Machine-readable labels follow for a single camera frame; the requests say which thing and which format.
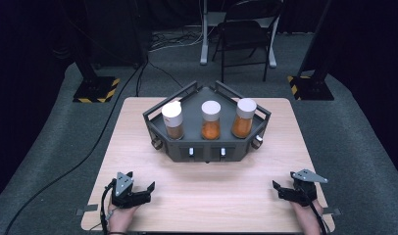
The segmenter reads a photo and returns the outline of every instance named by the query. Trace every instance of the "black tray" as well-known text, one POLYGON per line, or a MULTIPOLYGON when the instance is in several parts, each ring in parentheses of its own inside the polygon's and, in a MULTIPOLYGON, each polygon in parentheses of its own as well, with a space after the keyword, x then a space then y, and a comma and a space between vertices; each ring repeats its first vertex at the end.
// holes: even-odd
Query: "black tray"
POLYGON ((251 133, 245 139, 235 137, 230 129, 236 115, 237 102, 229 96, 244 98, 223 83, 216 81, 213 87, 198 87, 194 81, 143 113, 147 128, 156 149, 165 148, 167 155, 175 162, 239 162, 252 146, 258 149, 263 144, 263 136, 271 113, 257 105, 253 117, 251 133), (167 136, 162 114, 151 119, 149 116, 168 102, 179 100, 183 115, 184 135, 180 140, 167 136), (217 140, 205 140, 201 137, 202 104, 214 100, 221 104, 221 136, 217 140))

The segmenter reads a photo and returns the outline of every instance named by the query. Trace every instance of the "black stand base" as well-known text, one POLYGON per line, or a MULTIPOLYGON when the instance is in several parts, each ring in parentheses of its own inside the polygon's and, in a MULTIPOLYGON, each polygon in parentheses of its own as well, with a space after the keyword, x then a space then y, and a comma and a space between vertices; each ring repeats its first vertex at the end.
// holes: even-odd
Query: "black stand base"
POLYGON ((309 76, 289 76, 287 79, 296 100, 334 100, 324 81, 309 76))
POLYGON ((74 102, 105 103, 113 97, 119 79, 113 76, 95 76, 84 80, 74 94, 74 102))

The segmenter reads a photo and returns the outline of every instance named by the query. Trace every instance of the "white lid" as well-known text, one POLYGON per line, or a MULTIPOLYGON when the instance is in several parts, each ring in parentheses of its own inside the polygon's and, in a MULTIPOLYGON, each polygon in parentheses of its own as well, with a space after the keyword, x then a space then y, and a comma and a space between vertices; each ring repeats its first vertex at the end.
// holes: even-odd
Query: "white lid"
POLYGON ((220 118, 221 105, 216 101, 206 101, 202 104, 202 117, 208 121, 220 118))
POLYGON ((250 98, 243 98, 238 101, 236 106, 236 113, 241 118, 252 118, 255 110, 257 109, 257 103, 250 98))
POLYGON ((162 108, 163 121, 168 127, 176 127, 183 122, 183 115, 181 114, 181 105, 179 101, 167 103, 162 108))

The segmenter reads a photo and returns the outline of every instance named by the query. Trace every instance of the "table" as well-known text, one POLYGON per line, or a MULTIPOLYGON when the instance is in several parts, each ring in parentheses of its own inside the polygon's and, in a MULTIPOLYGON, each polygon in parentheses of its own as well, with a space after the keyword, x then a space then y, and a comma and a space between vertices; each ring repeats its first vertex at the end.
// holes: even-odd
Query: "table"
MULTIPOLYGON (((208 0, 203 0, 203 13, 202 13, 203 21, 203 41, 202 41, 202 53, 200 57, 200 64, 202 66, 206 66, 208 64, 208 26, 216 26, 219 23, 224 21, 224 13, 223 12, 208 12, 208 0)), ((276 32, 276 28, 278 25, 279 18, 275 21, 273 32, 276 32)), ((258 21, 262 26, 266 23, 264 21, 258 21)), ((275 55, 273 51, 273 42, 274 42, 275 33, 272 36, 270 54, 269 54, 269 62, 270 68, 276 68, 275 55)))
MULTIPOLYGON (((290 204, 279 199, 272 186, 275 180, 291 188, 290 171, 315 171, 288 100, 255 98, 272 112, 260 149, 251 150, 241 162, 205 164, 174 163, 150 144, 142 113, 163 99, 124 101, 89 205, 100 204, 104 187, 118 171, 133 171, 134 192, 146 190, 153 181, 156 189, 151 203, 138 209, 131 231, 301 232, 290 204)), ((319 201, 326 208, 322 188, 316 184, 319 201)), ((83 229, 100 222, 99 208, 84 214, 83 229)), ((324 219, 333 231, 331 215, 324 219)))

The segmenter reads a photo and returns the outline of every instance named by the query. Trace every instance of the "glass jar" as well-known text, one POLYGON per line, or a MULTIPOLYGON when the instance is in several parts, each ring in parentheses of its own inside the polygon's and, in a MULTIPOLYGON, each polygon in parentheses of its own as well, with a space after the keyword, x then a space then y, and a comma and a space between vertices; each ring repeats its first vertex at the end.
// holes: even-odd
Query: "glass jar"
POLYGON ((221 105, 216 101, 207 101, 202 104, 202 138, 207 140, 220 138, 220 111, 221 105))
POLYGON ((250 134, 256 109, 257 103, 250 98, 243 98, 238 101, 235 120, 231 129, 233 135, 243 139, 250 134))
POLYGON ((179 101, 167 103, 162 108, 163 121, 165 122, 166 132, 173 140, 183 137, 183 115, 179 101))

